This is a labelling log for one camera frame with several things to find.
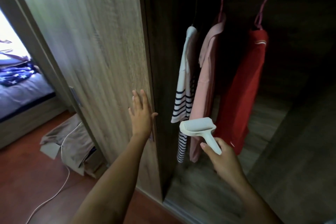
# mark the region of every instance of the wardrobe handle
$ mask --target wardrobe handle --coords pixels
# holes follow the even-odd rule
[[[69,88],[70,88],[70,91],[71,91],[71,93],[72,93],[72,95],[73,95],[73,98],[76,100],[77,104],[78,104],[80,107],[83,107],[82,102],[79,100],[79,97],[77,96],[77,93],[76,93],[74,87],[69,86]]]

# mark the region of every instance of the lint roller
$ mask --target lint roller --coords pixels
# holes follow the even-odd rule
[[[212,132],[216,129],[216,125],[209,117],[195,120],[184,120],[180,123],[180,131],[187,136],[201,136],[205,142],[218,155],[222,154],[222,150],[212,136]]]

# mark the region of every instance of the wardrobe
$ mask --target wardrobe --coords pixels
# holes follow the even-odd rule
[[[221,0],[21,0],[51,50],[50,62],[108,164],[131,137],[127,108],[144,89],[155,120],[137,188],[187,223],[238,223],[241,203],[206,155],[177,164],[170,122],[186,30],[206,34]],[[224,0],[221,76],[234,76],[263,0]],[[239,160],[285,223],[336,214],[335,0],[268,0],[270,45]],[[218,110],[215,95],[213,113]]]

